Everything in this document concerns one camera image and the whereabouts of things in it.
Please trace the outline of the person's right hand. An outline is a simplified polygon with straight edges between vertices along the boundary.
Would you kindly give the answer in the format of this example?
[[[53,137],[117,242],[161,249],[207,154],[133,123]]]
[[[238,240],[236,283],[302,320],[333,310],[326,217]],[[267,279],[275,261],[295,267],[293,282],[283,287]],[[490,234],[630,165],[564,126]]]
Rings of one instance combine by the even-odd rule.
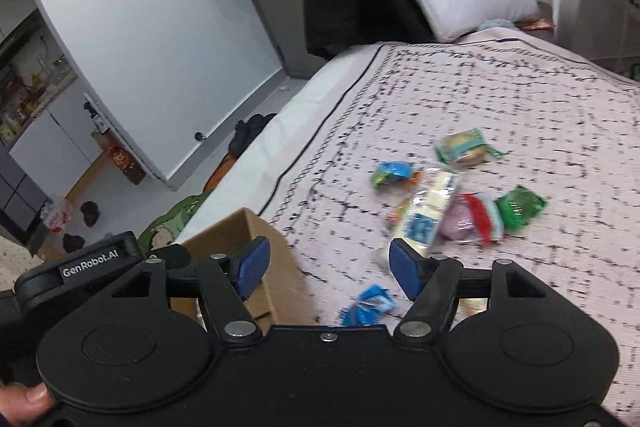
[[[29,426],[54,407],[45,384],[25,387],[9,384],[1,388],[2,426]]]

